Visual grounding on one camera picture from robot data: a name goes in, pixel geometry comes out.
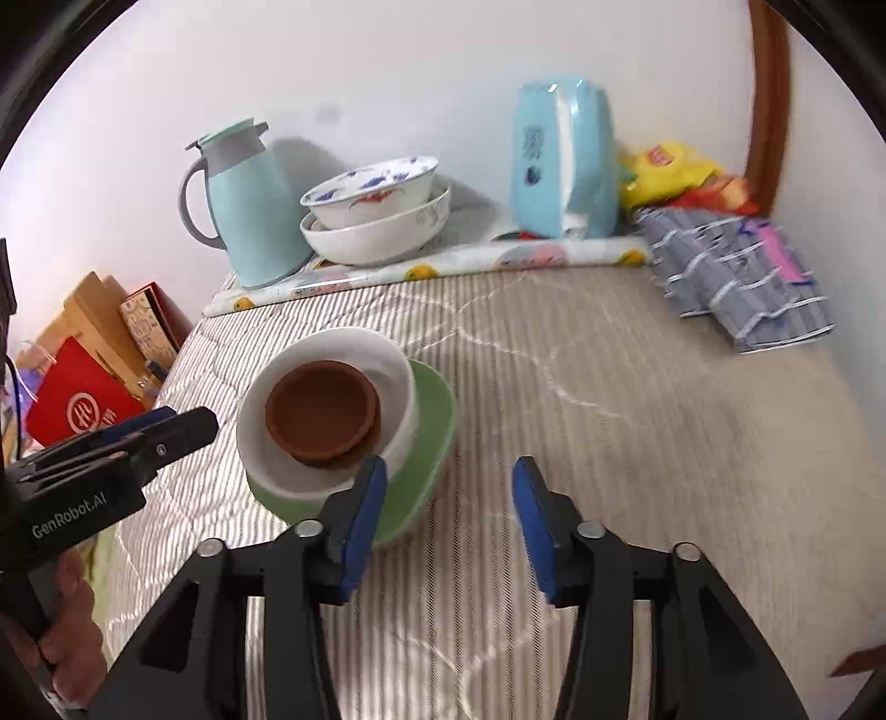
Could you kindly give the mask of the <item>person's left hand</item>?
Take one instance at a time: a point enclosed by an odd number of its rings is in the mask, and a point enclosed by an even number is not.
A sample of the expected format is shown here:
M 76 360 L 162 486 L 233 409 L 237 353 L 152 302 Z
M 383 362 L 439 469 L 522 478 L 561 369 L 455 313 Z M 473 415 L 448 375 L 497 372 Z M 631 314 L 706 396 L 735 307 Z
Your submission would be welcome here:
M 55 585 L 59 610 L 39 642 L 7 616 L 2 616 L 2 632 L 31 676 L 48 661 L 54 666 L 55 693 L 71 707 L 86 709 L 104 682 L 108 665 L 102 631 L 91 618 L 95 593 L 86 580 L 86 564 L 78 549 L 69 549 L 57 559 Z

